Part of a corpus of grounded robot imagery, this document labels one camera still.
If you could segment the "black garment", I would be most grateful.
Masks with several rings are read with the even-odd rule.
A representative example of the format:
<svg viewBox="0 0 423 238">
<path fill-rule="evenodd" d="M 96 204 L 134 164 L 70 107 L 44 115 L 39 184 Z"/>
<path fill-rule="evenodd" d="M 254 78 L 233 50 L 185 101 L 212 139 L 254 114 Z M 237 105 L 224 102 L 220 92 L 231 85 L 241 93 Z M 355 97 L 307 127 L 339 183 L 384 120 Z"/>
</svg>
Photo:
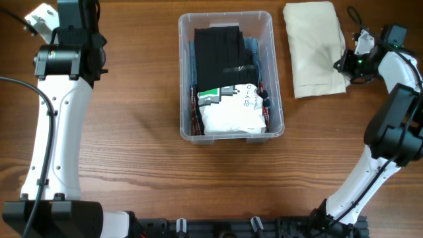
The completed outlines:
<svg viewBox="0 0 423 238">
<path fill-rule="evenodd" d="M 238 26 L 194 31 L 196 89 L 204 92 L 232 85 L 258 85 L 252 54 Z"/>
</svg>

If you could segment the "clear plastic storage bin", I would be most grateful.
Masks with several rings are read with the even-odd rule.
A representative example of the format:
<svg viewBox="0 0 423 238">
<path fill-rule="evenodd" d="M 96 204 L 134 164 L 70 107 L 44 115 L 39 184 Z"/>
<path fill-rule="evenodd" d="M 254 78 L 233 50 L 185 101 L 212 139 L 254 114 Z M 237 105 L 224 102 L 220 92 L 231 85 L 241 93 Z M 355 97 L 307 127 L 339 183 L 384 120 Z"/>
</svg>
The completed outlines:
<svg viewBox="0 0 423 238">
<path fill-rule="evenodd" d="M 258 40 L 258 59 L 264 90 L 270 101 L 270 128 L 262 134 L 221 134 L 195 136 L 192 129 L 192 107 L 190 87 L 196 82 L 192 78 L 190 43 L 194 41 L 197 28 L 238 26 L 246 37 Z M 276 61 L 274 29 L 270 13 L 266 11 L 244 11 L 226 13 L 186 13 L 178 20 L 180 63 L 180 134 L 193 144 L 213 144 L 219 139 L 245 139 L 248 143 L 265 142 L 276 138 L 285 130 L 284 114 Z"/>
</svg>

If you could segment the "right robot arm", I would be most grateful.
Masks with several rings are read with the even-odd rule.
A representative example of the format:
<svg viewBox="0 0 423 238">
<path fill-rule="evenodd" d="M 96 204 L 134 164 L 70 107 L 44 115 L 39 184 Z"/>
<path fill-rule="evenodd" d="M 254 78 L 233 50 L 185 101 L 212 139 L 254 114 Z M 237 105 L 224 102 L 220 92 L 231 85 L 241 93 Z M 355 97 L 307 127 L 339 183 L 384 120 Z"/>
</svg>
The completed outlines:
<svg viewBox="0 0 423 238">
<path fill-rule="evenodd" d="M 383 183 L 422 158 L 422 76 L 403 41 L 406 28 L 389 25 L 366 52 L 344 54 L 334 66 L 355 84 L 378 75 L 388 97 L 364 134 L 364 151 L 342 186 L 312 211 L 306 237 L 352 237 L 360 212 Z"/>
</svg>

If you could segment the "blue denim jeans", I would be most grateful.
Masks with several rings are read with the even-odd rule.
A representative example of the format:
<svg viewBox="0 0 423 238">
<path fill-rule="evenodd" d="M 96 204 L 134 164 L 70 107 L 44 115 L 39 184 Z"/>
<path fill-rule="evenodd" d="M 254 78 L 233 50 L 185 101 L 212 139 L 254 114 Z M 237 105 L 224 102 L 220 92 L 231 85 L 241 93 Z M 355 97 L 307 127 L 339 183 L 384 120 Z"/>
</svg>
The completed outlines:
<svg viewBox="0 0 423 238">
<path fill-rule="evenodd" d="M 247 57 L 249 61 L 252 61 L 254 65 L 254 71 L 258 82 L 262 82 L 262 69 L 261 62 L 259 59 L 259 48 L 258 40 L 253 37 L 244 37 L 245 49 L 247 52 Z M 195 54 L 195 44 L 194 41 L 189 41 L 189 54 L 190 54 L 190 79 L 189 82 L 191 85 L 196 85 L 197 75 L 196 75 L 196 54 Z"/>
</svg>

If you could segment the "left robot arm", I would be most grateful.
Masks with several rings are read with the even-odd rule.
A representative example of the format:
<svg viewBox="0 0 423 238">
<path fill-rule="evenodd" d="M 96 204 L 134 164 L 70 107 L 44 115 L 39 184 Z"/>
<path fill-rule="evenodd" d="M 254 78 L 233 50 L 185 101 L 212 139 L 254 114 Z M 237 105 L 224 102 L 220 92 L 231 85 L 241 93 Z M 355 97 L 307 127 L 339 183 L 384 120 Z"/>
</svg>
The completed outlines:
<svg viewBox="0 0 423 238">
<path fill-rule="evenodd" d="M 107 212 L 81 199 L 83 122 L 94 83 L 106 73 L 99 19 L 100 3 L 92 0 L 40 5 L 25 18 L 45 41 L 34 58 L 38 123 L 20 198 L 5 202 L 2 212 L 23 237 L 136 237 L 142 231 L 131 212 Z"/>
</svg>

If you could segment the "cream white cloth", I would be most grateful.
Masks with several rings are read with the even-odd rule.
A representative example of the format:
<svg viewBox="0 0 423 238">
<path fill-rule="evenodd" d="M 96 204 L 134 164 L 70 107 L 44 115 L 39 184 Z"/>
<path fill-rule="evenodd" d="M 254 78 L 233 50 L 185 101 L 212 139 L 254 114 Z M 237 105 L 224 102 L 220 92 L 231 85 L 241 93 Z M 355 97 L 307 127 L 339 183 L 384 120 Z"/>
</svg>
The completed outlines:
<svg viewBox="0 0 423 238">
<path fill-rule="evenodd" d="M 345 93 L 348 82 L 333 65 L 346 49 L 329 1 L 288 3 L 283 9 L 295 98 Z"/>
</svg>

